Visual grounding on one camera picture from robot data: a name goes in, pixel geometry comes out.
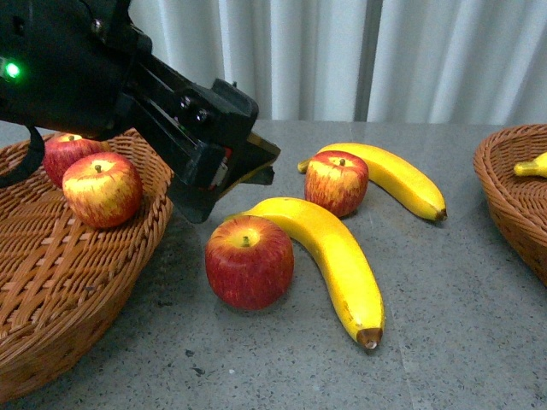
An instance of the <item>fake fruit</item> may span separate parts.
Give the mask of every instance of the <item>fake fruit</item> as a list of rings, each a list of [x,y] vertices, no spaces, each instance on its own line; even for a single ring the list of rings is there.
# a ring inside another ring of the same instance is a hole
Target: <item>fake fruit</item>
[[[531,161],[517,162],[513,170],[518,177],[547,178],[547,152],[536,156]]]
[[[343,217],[359,207],[367,186],[365,161],[343,151],[321,151],[309,160],[304,198]]]
[[[320,149],[340,150],[362,158],[368,165],[369,179],[397,199],[406,209],[425,220],[447,217],[444,197],[439,188],[418,168],[385,149],[364,143],[333,143]],[[309,160],[298,163],[306,173]]]
[[[99,142],[65,133],[45,142],[42,165],[51,182],[62,188],[62,176],[68,167],[80,158],[104,151],[110,151],[107,141]]]
[[[213,292],[244,310],[263,309],[289,289],[292,241],[270,220],[239,216],[220,224],[205,247],[205,271]]]
[[[110,228],[140,208],[143,185],[137,168],[123,155],[100,152],[77,160],[64,174],[62,192],[85,224]]]
[[[374,349],[384,332],[384,303],[359,243],[331,212],[303,199],[268,198],[228,218],[254,215],[280,226],[313,256],[326,282],[338,318],[365,349]]]

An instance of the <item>banana tip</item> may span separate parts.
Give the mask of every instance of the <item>banana tip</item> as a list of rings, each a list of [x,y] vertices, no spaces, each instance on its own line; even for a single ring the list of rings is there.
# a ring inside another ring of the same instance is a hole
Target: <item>banana tip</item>
[[[437,220],[438,221],[446,220],[446,218],[448,218],[448,214],[446,213],[446,208],[441,209],[440,211],[437,212]]]
[[[513,172],[517,177],[527,177],[537,172],[537,167],[533,161],[517,162],[513,167]]]
[[[379,345],[384,331],[379,327],[361,329],[357,332],[357,342],[366,350],[373,350]]]

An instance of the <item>green led light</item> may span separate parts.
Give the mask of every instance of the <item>green led light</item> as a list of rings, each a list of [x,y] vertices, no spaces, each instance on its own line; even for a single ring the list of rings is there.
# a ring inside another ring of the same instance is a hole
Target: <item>green led light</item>
[[[6,74],[12,79],[16,79],[21,74],[19,66],[13,62],[9,62],[5,67]]]

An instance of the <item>robotic arm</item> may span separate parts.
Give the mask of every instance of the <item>robotic arm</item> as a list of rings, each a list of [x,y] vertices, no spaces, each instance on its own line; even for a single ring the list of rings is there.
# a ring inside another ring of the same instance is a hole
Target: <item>robotic arm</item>
[[[192,83],[152,54],[131,0],[4,0],[0,120],[26,126],[26,158],[0,187],[40,165],[36,127],[105,140],[134,127],[173,169],[169,196],[204,222],[239,182],[272,183],[279,148],[252,132],[258,107],[235,85]]]

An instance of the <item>red apple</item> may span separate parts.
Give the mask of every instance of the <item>red apple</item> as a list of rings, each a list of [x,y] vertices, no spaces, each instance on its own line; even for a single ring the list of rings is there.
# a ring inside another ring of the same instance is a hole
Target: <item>red apple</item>
[[[243,310],[265,308],[289,289],[294,254],[289,236],[259,216],[240,215],[220,224],[205,247],[205,271],[213,292]]]
[[[351,214],[368,187],[367,163],[349,152],[327,150],[314,155],[304,181],[304,198],[336,216]]]
[[[123,155],[100,152],[77,160],[64,174],[62,192],[85,224],[110,228],[129,220],[140,207],[143,184]]]
[[[42,165],[53,184],[62,188],[62,176],[68,167],[80,158],[103,151],[110,151],[106,141],[99,142],[65,133],[46,141]]]

